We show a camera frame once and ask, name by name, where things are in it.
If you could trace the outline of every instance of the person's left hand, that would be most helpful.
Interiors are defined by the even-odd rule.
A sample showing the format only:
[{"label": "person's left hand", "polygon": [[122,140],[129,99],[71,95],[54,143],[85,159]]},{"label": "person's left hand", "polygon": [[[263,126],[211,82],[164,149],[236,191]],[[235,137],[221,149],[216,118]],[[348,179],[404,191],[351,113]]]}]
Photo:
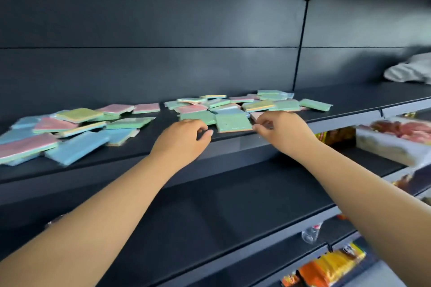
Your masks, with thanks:
[{"label": "person's left hand", "polygon": [[[197,141],[197,133],[206,131]],[[158,137],[150,156],[162,158],[176,171],[195,160],[211,142],[213,130],[202,120],[182,120],[165,129]]]}]

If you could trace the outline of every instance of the dark gray panel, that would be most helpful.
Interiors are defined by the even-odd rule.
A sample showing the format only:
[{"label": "dark gray panel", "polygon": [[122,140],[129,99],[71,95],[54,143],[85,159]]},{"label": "dark gray panel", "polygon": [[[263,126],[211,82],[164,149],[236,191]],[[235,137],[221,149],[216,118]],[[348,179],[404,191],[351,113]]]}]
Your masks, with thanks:
[{"label": "dark gray panel", "polygon": [[0,47],[297,47],[304,0],[1,0]]},{"label": "dark gray panel", "polygon": [[302,48],[295,89],[363,83],[383,78],[386,68],[417,48]]},{"label": "dark gray panel", "polygon": [[429,0],[311,0],[305,47],[431,44]]},{"label": "dark gray panel", "polygon": [[292,88],[296,48],[0,50],[2,121],[211,93]]}]

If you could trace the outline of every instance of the person's right hand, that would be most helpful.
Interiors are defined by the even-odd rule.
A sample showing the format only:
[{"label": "person's right hand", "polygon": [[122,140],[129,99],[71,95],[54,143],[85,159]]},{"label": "person's right hand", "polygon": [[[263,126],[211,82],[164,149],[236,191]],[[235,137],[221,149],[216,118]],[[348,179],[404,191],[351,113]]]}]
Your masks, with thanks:
[{"label": "person's right hand", "polygon": [[253,129],[278,150],[299,161],[308,148],[321,143],[305,121],[295,113],[266,111]]}]

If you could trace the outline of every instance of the hand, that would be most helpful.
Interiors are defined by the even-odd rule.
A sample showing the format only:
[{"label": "hand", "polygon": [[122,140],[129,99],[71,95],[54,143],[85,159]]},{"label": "hand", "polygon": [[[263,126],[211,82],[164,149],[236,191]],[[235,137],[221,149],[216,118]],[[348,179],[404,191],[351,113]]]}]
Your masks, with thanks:
[{"label": "hand", "polygon": [[305,121],[295,113],[266,111],[257,119],[253,129],[269,143],[288,156],[300,161],[307,149],[321,143]]},{"label": "hand", "polygon": [[[197,141],[197,133],[206,131]],[[173,123],[158,137],[150,156],[162,158],[175,172],[195,160],[211,142],[213,130],[202,120],[182,120]]]}]

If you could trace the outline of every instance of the forearm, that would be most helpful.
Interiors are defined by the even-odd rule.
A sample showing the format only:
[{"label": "forearm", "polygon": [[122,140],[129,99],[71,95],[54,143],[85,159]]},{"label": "forearm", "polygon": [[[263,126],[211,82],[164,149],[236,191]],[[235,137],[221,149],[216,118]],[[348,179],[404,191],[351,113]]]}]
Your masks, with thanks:
[{"label": "forearm", "polygon": [[429,206],[323,143],[304,148],[297,160],[406,284],[429,283]]},{"label": "forearm", "polygon": [[1,262],[0,286],[95,286],[176,171],[150,157]]}]

